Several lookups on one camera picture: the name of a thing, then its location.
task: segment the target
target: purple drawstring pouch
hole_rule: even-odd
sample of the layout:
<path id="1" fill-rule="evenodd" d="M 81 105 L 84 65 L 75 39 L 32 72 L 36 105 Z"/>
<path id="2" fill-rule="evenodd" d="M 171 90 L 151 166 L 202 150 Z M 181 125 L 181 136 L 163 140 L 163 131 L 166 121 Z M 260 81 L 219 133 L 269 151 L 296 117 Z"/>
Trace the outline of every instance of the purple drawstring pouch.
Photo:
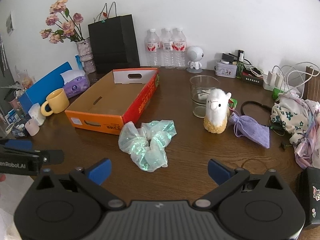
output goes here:
<path id="1" fill-rule="evenodd" d="M 234 124 L 233 130 L 237 137 L 246 136 L 255 143 L 267 149 L 270 148 L 269 127 L 259 124 L 250 116 L 238 116 L 234 112 L 230 116 L 229 121 Z"/>

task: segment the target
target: black paper bag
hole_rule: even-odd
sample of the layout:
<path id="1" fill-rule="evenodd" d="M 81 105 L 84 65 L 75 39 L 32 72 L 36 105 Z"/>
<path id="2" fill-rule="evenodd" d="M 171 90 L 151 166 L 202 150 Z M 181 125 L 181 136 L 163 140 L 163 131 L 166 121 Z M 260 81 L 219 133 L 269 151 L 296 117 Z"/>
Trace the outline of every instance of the black paper bag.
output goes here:
<path id="1" fill-rule="evenodd" d="M 97 73 L 140 66 L 131 14 L 89 24 L 88 29 Z"/>

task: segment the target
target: purple tissue package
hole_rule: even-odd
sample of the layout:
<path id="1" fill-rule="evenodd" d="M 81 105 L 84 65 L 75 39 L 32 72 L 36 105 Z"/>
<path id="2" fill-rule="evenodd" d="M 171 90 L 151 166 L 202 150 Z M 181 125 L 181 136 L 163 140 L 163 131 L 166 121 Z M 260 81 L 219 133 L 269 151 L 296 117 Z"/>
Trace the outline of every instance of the purple tissue package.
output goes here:
<path id="1" fill-rule="evenodd" d="M 63 86 L 68 98 L 74 97 L 90 87 L 90 82 L 86 76 L 76 77 Z"/>

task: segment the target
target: water bottle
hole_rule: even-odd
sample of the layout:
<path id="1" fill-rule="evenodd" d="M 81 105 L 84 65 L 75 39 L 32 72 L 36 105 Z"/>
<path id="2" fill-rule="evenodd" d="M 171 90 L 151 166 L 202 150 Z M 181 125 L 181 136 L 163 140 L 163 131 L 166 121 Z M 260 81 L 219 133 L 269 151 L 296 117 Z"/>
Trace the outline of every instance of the water bottle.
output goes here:
<path id="1" fill-rule="evenodd" d="M 162 38 L 162 55 L 165 68 L 172 69 L 174 67 L 173 60 L 173 36 L 171 28 L 165 29 L 165 35 Z"/>
<path id="2" fill-rule="evenodd" d="M 147 35 L 147 54 L 151 67 L 160 67 L 160 38 L 156 34 L 156 29 L 149 29 Z"/>
<path id="3" fill-rule="evenodd" d="M 173 38 L 174 65 L 177 69 L 186 69 L 187 39 L 183 34 L 183 28 L 177 28 L 177 34 Z"/>

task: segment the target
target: blue box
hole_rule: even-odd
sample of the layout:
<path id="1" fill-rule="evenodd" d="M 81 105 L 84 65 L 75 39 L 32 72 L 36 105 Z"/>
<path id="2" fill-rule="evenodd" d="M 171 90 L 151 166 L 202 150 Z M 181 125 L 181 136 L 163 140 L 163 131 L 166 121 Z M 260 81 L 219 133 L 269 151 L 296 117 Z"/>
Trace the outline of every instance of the blue box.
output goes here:
<path id="1" fill-rule="evenodd" d="M 61 73 L 67 70 L 71 70 L 69 62 L 62 64 L 55 70 L 52 70 L 49 74 L 44 76 L 32 87 L 26 90 L 24 94 L 19 98 L 19 102 L 25 113 L 28 113 L 31 106 L 35 103 L 42 105 L 45 102 L 46 97 L 56 89 L 64 86 L 64 81 Z"/>

